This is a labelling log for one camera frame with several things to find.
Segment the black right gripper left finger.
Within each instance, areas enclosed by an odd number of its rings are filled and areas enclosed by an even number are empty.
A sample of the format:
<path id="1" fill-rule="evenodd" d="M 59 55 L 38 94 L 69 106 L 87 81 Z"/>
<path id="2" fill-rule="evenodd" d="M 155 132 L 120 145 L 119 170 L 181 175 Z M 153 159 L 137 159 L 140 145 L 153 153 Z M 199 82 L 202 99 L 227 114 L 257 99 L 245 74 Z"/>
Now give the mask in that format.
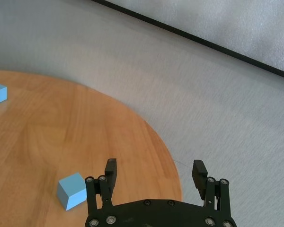
<path id="1" fill-rule="evenodd" d="M 117 160 L 107 160 L 103 175 L 98 178 L 88 176 L 85 178 L 88 210 L 97 210 L 96 195 L 99 194 L 102 200 L 102 208 L 112 207 L 112 195 L 117 177 Z"/>

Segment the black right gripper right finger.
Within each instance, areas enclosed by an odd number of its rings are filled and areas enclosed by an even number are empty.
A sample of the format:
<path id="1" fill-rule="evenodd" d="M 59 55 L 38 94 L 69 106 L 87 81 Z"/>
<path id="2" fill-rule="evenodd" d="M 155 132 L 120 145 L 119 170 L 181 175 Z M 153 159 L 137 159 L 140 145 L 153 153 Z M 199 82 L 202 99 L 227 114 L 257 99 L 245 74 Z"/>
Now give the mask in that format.
<path id="1" fill-rule="evenodd" d="M 192 178 L 203 207 L 221 212 L 230 212 L 229 181 L 226 179 L 215 180 L 208 176 L 207 169 L 202 160 L 193 161 Z"/>

